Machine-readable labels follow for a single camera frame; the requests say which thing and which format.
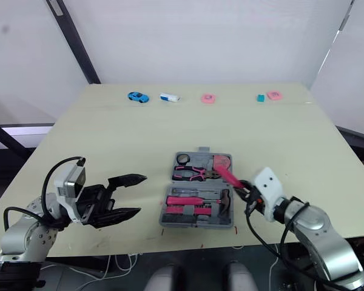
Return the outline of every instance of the pink pliers handle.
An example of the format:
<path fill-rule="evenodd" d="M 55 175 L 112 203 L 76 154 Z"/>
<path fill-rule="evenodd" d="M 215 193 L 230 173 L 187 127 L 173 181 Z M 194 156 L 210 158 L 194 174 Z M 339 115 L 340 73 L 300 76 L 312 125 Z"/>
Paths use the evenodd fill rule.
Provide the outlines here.
<path fill-rule="evenodd" d="M 195 172 L 198 173 L 198 175 L 194 175 L 191 177 L 184 177 L 181 175 L 172 175 L 172 179 L 175 181 L 205 181 L 206 180 L 206 176 L 205 176 L 205 172 L 206 169 L 205 168 L 201 168 L 201 167 L 192 167 L 192 166 L 176 166 L 174 167 L 174 171 L 190 171 L 190 172 Z"/>

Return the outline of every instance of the tool kit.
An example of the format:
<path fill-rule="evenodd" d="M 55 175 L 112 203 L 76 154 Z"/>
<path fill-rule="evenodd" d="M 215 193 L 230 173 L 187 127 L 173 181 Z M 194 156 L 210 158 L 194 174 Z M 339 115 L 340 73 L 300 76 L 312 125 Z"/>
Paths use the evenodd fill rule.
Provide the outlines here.
<path fill-rule="evenodd" d="M 225 153 L 178 152 L 172 168 L 159 222 L 165 227 L 233 226 L 232 187 L 214 170 L 223 166 L 232 171 L 232 158 Z"/>

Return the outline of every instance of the white cable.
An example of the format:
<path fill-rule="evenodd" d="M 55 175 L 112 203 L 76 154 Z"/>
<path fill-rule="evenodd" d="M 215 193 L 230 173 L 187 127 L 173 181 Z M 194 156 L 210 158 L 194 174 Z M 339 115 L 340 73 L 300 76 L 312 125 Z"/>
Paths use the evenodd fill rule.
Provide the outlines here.
<path fill-rule="evenodd" d="M 278 252 L 278 247 L 276 244 L 274 244 L 277 252 Z M 271 273 L 272 273 L 272 268 L 274 268 L 274 266 L 277 264 L 279 258 L 277 257 L 277 259 L 275 260 L 275 262 L 270 266 L 269 268 L 269 276 L 268 276 L 268 291 L 271 291 Z"/>
<path fill-rule="evenodd" d="M 83 275 L 89 276 L 89 277 L 93 278 L 94 280 L 99 280 L 99 279 L 100 279 L 100 278 L 98 278 L 98 277 L 96 277 L 96 276 L 93 276 L 93 275 L 91 275 L 91 274 L 89 274 L 89 273 L 82 272 L 82 271 L 80 271 L 80 270 L 77 270 L 77 269 L 74 269 L 74 268 L 71 268 L 71 267 L 69 267 L 69 269 L 70 269 L 70 270 L 72 270 L 72 271 L 74 271 L 74 272 L 76 272 L 76 273 L 80 273 L 80 274 L 83 274 Z"/>
<path fill-rule="evenodd" d="M 93 283 L 93 282 L 96 282 L 96 281 L 102 281 L 103 279 L 105 279 L 105 277 L 107 276 L 107 273 L 108 273 L 108 269 L 109 269 L 110 257 L 111 257 L 111 255 L 109 255 L 109 257 L 108 257 L 107 268 L 105 270 L 104 276 L 102 276 L 101 278 L 94 279 L 93 281 L 86 282 L 85 284 L 82 284 L 81 286 L 77 287 L 75 289 L 75 291 L 81 290 L 83 287 L 85 287 L 86 285 L 88 285 L 90 283 Z"/>
<path fill-rule="evenodd" d="M 123 271 L 123 272 L 129 271 L 131 268 L 135 267 L 137 261 L 138 261 L 138 254 L 135 254 L 135 262 L 133 262 L 133 264 L 129 268 L 124 269 L 124 268 L 120 267 L 119 263 L 117 262 L 117 255 L 115 255 L 116 266 L 117 266 L 117 268 L 119 268 L 120 271 Z"/>
<path fill-rule="evenodd" d="M 134 263 L 134 264 L 132 264 L 131 256 L 130 256 L 130 255 L 128 255 L 128 260 L 129 260 L 129 270 L 128 270 L 128 272 L 127 272 L 127 273 L 124 273 L 124 274 L 122 274 L 122 275 L 117 275 L 117 276 L 112 276 L 112 277 L 105 278 L 105 276 L 106 276 L 106 274 L 107 274 L 107 270 L 108 270 L 108 268 L 107 268 L 107 270 L 106 270 L 105 275 L 104 275 L 104 277 L 103 277 L 103 278 L 100 278 L 100 279 L 97 279 L 97 280 L 93 280 L 93 281 L 89 281 L 89 282 L 87 282 L 87 283 L 85 283 L 85 284 L 83 284 L 83 285 L 81 285 L 81 286 L 77 287 L 75 290 L 76 290 L 76 291 L 77 291 L 77 290 L 82 290 L 82 288 L 83 288 L 83 287 L 85 287 L 86 285 L 88 285 L 88 284 L 90 284 L 90 283 L 93 283 L 93 282 L 96 282 L 96 281 L 102 281 L 102 280 L 108 280 L 108 279 L 115 279 L 115 278 L 120 278 L 120 277 L 127 276 L 127 275 L 131 272 L 131 270 L 133 269 L 133 267 L 134 267 L 134 265 L 136 264 L 136 262 L 138 261 L 138 255 L 135 255 L 135 258 L 136 258 L 135 263 Z"/>
<path fill-rule="evenodd" d="M 44 270 L 44 269 L 47 269 L 47 268 L 51 268 L 51 267 L 55 267 L 56 265 L 54 264 L 51 264 L 51 265 L 48 265 L 48 266 L 45 266 L 43 268 L 41 268 L 41 270 Z"/>
<path fill-rule="evenodd" d="M 123 272 L 129 271 L 130 267 L 128 269 L 125 269 L 125 268 L 120 267 L 119 263 L 117 262 L 117 255 L 115 255 L 115 262 L 116 262 L 117 268 L 119 268 L 120 271 L 123 271 Z"/>
<path fill-rule="evenodd" d="M 131 269 L 133 268 L 133 267 L 135 267 L 135 265 L 136 265 L 136 263 L 138 262 L 138 254 L 136 254 L 135 255 L 135 262 L 132 264 L 132 267 L 131 267 Z"/>

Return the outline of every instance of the white wall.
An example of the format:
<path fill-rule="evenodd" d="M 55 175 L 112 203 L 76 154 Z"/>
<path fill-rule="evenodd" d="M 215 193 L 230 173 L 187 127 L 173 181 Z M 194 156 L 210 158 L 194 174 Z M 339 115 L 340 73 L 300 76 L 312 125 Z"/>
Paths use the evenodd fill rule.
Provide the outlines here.
<path fill-rule="evenodd" d="M 312 86 L 334 124 L 364 133 L 364 0 L 356 0 Z"/>
<path fill-rule="evenodd" d="M 86 85 L 43 0 L 0 0 L 0 124 L 55 122 Z"/>
<path fill-rule="evenodd" d="M 101 82 L 310 86 L 350 0 L 65 0 Z M 0 0 L 0 124 L 54 122 L 86 80 L 43 0 Z"/>
<path fill-rule="evenodd" d="M 102 82 L 310 86 L 349 0 L 65 0 Z"/>

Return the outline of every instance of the pliers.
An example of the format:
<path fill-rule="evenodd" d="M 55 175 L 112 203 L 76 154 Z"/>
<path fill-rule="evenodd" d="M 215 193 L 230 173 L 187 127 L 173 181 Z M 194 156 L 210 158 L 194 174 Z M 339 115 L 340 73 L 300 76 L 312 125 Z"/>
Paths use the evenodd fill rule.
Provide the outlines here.
<path fill-rule="evenodd" d="M 190 171 L 198 173 L 198 175 L 191 177 L 184 177 L 174 174 L 172 175 L 172 179 L 176 181 L 205 181 L 206 179 L 218 179 L 221 177 L 216 171 L 207 171 L 205 168 L 201 167 L 176 166 L 174 167 L 174 171 Z"/>

